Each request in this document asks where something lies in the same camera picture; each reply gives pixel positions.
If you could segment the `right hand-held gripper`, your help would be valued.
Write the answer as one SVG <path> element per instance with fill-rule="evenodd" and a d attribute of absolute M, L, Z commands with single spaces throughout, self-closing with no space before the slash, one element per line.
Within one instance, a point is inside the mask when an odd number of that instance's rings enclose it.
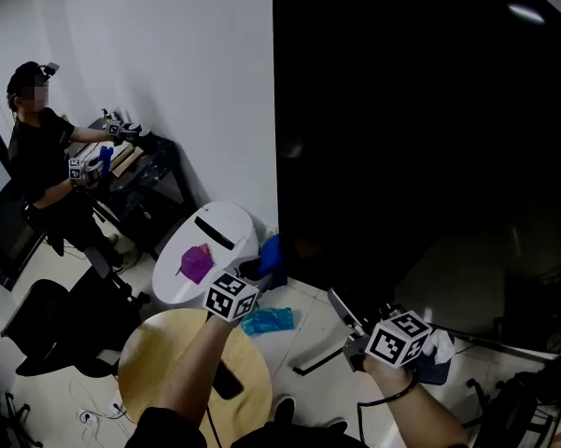
<path fill-rule="evenodd" d="M 362 360 L 370 357 L 390 368 L 399 368 L 419 357 L 432 327 L 413 311 L 404 313 L 401 304 L 381 303 L 365 316 L 365 334 L 358 319 L 333 288 L 328 300 L 342 322 L 351 329 L 343 353 L 352 371 L 362 371 Z"/>

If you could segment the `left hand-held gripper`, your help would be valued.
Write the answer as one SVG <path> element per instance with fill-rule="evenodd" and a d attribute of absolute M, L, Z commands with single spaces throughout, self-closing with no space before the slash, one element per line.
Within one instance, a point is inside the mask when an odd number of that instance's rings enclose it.
<path fill-rule="evenodd" d="M 238 266 L 238 274 L 242 279 L 258 281 L 260 259 L 245 259 Z M 259 295 L 259 290 L 228 272 L 219 272 L 210 283 L 203 299 L 203 308 L 221 319 L 232 322 L 249 314 Z M 262 291 L 274 290 L 288 283 L 284 271 L 276 271 L 266 275 Z"/>

